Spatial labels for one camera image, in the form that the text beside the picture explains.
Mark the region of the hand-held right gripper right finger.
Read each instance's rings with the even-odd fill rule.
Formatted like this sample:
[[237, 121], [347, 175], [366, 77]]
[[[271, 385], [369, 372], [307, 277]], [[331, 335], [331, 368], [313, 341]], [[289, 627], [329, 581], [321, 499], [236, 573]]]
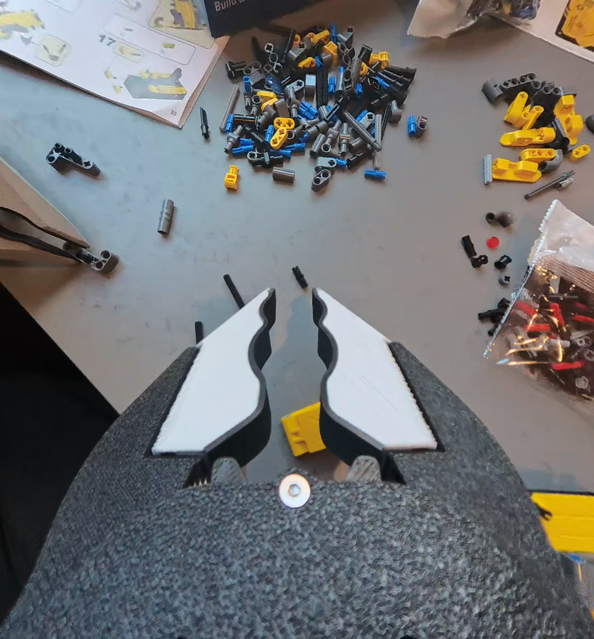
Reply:
[[312, 290], [312, 312], [326, 368], [319, 430], [327, 450], [347, 466], [370, 456], [381, 467], [399, 453], [437, 451], [391, 341], [322, 288]]

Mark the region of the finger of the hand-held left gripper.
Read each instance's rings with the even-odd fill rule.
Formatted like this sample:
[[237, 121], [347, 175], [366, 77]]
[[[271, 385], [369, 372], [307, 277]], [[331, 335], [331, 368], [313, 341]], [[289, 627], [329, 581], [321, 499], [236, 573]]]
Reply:
[[0, 157], [0, 211], [6, 220], [20, 220], [63, 242], [90, 248], [78, 229], [36, 188]]
[[19, 265], [75, 265], [64, 244], [85, 248], [85, 237], [68, 219], [45, 222], [16, 215], [0, 216], [0, 262]]

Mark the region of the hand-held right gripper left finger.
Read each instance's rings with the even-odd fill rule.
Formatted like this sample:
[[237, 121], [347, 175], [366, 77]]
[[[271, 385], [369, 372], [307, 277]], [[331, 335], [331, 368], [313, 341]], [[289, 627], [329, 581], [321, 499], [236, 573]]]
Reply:
[[274, 288], [266, 288], [198, 345], [151, 444], [154, 457], [199, 457], [247, 466], [269, 442], [271, 412], [262, 373], [271, 355]]

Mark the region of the dark grey L-shaped beam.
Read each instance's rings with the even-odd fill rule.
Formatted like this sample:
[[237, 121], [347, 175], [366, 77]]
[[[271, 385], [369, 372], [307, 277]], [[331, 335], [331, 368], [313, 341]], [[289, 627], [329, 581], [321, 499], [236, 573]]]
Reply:
[[101, 175], [101, 170], [95, 163], [83, 158], [72, 148], [65, 147], [59, 142], [55, 143], [46, 155], [46, 163], [61, 173], [76, 169], [94, 178], [98, 178]]
[[82, 249], [76, 251], [74, 256], [80, 262], [88, 265], [94, 271], [101, 274], [110, 274], [119, 262], [117, 255], [109, 251], [101, 251], [99, 256], [95, 256], [94, 254]]

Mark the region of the grey desk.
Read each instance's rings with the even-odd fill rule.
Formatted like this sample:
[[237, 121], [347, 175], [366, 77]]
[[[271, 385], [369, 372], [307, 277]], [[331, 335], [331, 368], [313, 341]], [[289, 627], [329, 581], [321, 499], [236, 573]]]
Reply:
[[[293, 185], [275, 183], [237, 161], [240, 184], [223, 186], [229, 161], [218, 132], [230, 84], [220, 60], [182, 130], [55, 81], [0, 53], [0, 156], [66, 214], [96, 250], [119, 256], [111, 277], [77, 268], [0, 265], [0, 281], [117, 411], [123, 411], [194, 344], [194, 322], [209, 332], [236, 309], [223, 282], [230, 274], [246, 300], [274, 287], [277, 319], [264, 367], [273, 416], [268, 447], [250, 465], [265, 481], [298, 462], [280, 423], [316, 402], [324, 372], [308, 292], [291, 272], [301, 267], [347, 308], [401, 342], [487, 425], [531, 488], [594, 492], [594, 421], [516, 371], [484, 359], [487, 326], [478, 312], [507, 290], [490, 264], [472, 268], [461, 247], [478, 251], [495, 231], [486, 212], [515, 221], [490, 253], [512, 257], [512, 281], [524, 272], [538, 225], [553, 198], [594, 224], [591, 154], [572, 163], [571, 187], [526, 201], [531, 187], [485, 187], [485, 154], [501, 156], [501, 106], [481, 92], [487, 79], [536, 72], [577, 93], [594, 112], [594, 63], [495, 21], [446, 40], [407, 36], [415, 3], [332, 1], [285, 18], [293, 28], [336, 22], [358, 42], [417, 68], [405, 114], [429, 129], [410, 140], [400, 126], [384, 138], [383, 183], [362, 170], [338, 171], [320, 194], [310, 189], [312, 161], [294, 156]], [[98, 178], [46, 163], [55, 143], [101, 170]], [[157, 232], [163, 200], [174, 202], [171, 232]]]

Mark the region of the cluster of black pins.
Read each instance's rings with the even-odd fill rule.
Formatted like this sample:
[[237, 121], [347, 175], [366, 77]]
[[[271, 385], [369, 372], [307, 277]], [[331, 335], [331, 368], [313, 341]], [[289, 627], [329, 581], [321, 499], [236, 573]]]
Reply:
[[500, 323], [502, 322], [504, 316], [506, 315], [511, 301], [507, 298], [502, 298], [497, 303], [497, 306], [485, 311], [481, 311], [477, 314], [477, 319], [479, 322], [489, 322], [491, 323], [491, 327], [487, 331], [487, 335], [492, 337], [497, 331]]

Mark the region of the open instruction booklet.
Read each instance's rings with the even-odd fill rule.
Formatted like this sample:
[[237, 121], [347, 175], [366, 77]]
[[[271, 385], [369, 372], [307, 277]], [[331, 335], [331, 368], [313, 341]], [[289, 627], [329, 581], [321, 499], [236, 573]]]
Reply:
[[182, 128], [229, 36], [202, 1], [0, 1], [0, 51]]

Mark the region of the black angled connector piece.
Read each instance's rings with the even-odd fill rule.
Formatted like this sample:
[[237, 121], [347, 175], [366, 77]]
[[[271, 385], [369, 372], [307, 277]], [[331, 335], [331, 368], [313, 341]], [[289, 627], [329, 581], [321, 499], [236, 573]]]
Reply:
[[461, 245], [469, 259], [469, 262], [473, 268], [479, 268], [486, 265], [489, 262], [489, 258], [485, 254], [479, 254], [474, 246], [469, 235], [461, 237]]

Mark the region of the person's legs in black pants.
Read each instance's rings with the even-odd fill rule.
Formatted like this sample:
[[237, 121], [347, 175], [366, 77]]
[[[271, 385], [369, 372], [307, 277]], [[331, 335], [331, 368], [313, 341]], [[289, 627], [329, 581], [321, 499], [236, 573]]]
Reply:
[[117, 411], [0, 283], [0, 625]]

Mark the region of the clear bag of black pieces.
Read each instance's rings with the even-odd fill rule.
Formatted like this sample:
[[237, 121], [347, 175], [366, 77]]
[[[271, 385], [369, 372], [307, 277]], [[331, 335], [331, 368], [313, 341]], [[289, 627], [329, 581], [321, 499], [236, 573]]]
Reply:
[[557, 199], [484, 357], [594, 421], [594, 226]]

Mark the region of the pile of mixed small pieces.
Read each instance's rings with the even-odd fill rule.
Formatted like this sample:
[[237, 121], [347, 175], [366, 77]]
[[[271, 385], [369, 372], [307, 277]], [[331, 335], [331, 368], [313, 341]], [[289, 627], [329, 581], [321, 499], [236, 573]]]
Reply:
[[309, 156], [314, 192], [327, 188], [336, 171], [363, 169], [365, 180], [385, 182], [384, 137], [404, 120], [417, 69], [355, 44], [353, 26], [271, 25], [270, 33], [278, 41], [252, 37], [251, 60], [225, 62], [232, 83], [220, 127], [225, 155], [284, 184], [296, 177], [285, 163]]

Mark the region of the pile of yellow beam pieces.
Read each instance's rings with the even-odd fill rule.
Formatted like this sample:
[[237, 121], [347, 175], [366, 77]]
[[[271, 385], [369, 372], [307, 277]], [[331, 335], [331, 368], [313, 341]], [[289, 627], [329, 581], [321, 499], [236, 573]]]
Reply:
[[534, 73], [500, 82], [488, 79], [482, 93], [493, 106], [507, 105], [503, 122], [512, 129], [502, 134], [500, 146], [519, 153], [515, 160], [486, 154], [482, 161], [485, 187], [495, 181], [534, 185], [556, 173], [565, 160], [579, 162], [589, 155], [590, 145], [582, 144], [580, 138], [584, 132], [594, 135], [594, 113], [581, 116], [577, 112], [575, 93]]

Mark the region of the dark blue cardboard box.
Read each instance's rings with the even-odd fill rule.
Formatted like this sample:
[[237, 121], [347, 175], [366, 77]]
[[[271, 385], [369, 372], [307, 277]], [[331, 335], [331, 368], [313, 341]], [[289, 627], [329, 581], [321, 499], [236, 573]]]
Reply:
[[320, 1], [203, 1], [214, 38], [258, 28], [274, 19], [317, 6]]

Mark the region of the crumpled white plastic bag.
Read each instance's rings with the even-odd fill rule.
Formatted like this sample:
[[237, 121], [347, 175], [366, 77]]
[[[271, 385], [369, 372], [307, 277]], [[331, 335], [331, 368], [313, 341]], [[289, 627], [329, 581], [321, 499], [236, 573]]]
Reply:
[[496, 1], [419, 1], [407, 34], [415, 38], [447, 38], [493, 11]]

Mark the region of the yellow printed paper sheet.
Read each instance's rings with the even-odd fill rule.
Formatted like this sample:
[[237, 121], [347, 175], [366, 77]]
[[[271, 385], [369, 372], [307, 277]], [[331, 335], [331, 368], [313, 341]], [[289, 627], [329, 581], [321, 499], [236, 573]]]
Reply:
[[539, 1], [534, 17], [496, 15], [544, 42], [594, 63], [594, 1]]

